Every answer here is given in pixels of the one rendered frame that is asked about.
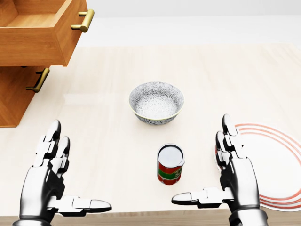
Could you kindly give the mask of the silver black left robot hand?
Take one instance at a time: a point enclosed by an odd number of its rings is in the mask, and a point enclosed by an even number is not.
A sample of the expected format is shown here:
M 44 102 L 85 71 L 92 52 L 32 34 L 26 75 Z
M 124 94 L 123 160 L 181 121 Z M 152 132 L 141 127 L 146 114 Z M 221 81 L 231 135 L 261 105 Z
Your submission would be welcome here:
M 64 217 L 84 217 L 112 209 L 105 201 L 65 196 L 63 174 L 69 167 L 70 139 L 60 138 L 61 123 L 54 120 L 42 136 L 29 168 L 20 199 L 20 219 L 42 219 L 51 224 L 56 213 Z

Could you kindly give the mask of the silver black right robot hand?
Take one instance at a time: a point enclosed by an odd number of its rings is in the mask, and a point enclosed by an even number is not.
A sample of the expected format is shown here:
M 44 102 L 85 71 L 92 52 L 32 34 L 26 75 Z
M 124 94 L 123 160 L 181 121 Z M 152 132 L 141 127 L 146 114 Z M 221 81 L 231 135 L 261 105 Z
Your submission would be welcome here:
M 243 152 L 240 134 L 228 114 L 222 118 L 222 128 L 215 136 L 221 189 L 206 187 L 200 192 L 177 194 L 171 200 L 173 204 L 208 209 L 226 203 L 231 212 L 259 207 L 256 175 L 250 159 Z

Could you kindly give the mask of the white plate with red rings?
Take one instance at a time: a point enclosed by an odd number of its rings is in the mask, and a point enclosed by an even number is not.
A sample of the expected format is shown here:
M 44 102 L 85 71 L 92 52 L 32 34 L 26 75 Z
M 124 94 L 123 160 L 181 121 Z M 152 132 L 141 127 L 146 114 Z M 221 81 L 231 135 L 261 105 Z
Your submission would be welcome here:
M 256 123 L 237 124 L 236 129 L 256 174 L 260 205 L 301 211 L 301 139 Z

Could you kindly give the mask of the red and green tin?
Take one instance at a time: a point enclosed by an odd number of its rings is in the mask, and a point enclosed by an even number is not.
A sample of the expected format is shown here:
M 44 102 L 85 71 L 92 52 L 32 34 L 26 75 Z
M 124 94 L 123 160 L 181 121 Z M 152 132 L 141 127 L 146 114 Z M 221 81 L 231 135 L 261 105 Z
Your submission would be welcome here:
M 164 144 L 157 153 L 157 177 L 165 185 L 177 183 L 185 163 L 184 152 L 176 144 Z

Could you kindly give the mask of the grey floral patterned bowl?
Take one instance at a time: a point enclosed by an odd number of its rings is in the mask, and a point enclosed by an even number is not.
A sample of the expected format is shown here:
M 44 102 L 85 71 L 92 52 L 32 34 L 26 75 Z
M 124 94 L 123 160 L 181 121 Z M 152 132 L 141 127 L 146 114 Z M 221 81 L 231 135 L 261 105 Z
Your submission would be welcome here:
M 163 125 L 171 122 L 183 109 L 184 95 L 172 84 L 151 81 L 131 91 L 129 105 L 142 122 Z

